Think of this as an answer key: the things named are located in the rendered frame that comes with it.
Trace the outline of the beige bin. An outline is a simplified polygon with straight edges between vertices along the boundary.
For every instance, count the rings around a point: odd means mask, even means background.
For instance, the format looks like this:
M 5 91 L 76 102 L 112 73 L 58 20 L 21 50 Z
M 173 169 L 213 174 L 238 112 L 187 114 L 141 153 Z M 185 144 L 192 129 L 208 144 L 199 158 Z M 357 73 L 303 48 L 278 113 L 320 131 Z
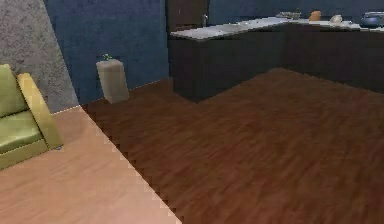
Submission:
M 129 99 L 124 64 L 104 54 L 103 59 L 96 63 L 104 98 L 111 104 Z

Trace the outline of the dark kitchen counter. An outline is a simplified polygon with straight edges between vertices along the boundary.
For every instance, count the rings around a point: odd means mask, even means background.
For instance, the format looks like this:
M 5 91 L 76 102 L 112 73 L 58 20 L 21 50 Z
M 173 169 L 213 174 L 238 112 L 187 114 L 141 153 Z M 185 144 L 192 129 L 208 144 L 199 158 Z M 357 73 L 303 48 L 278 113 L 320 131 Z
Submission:
M 173 32 L 169 56 L 173 90 L 192 102 L 278 67 L 384 93 L 384 27 L 268 17 Z

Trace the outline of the dark tall cupboard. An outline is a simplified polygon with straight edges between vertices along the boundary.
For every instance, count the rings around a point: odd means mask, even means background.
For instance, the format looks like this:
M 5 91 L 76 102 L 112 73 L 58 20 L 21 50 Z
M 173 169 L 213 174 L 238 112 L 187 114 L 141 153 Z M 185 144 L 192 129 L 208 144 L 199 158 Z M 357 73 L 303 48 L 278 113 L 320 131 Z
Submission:
M 209 3 L 210 0 L 165 0 L 168 32 L 205 27 Z

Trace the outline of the grey dish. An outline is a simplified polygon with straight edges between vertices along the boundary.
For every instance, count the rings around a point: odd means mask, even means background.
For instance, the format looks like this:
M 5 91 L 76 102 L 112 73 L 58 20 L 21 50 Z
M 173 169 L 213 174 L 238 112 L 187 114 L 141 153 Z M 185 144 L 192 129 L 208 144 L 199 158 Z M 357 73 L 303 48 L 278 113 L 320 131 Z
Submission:
M 276 17 L 277 18 L 286 18 L 286 19 L 299 19 L 301 16 L 301 12 L 279 12 Z

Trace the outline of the green and yellow sofa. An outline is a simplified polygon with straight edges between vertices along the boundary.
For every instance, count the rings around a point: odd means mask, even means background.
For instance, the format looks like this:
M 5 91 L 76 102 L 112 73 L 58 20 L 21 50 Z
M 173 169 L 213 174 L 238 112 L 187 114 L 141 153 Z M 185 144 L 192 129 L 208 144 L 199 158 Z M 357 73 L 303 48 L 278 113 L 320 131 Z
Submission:
M 9 64 L 0 65 L 0 170 L 62 146 L 31 75 L 14 75 Z

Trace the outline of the blue kettle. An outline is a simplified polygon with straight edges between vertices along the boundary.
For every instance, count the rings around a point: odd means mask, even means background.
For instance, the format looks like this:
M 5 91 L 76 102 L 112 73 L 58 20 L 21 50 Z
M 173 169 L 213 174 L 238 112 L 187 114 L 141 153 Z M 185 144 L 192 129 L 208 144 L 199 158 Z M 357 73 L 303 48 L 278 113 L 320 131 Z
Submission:
M 364 28 L 384 27 L 384 12 L 366 12 L 362 15 L 360 26 Z

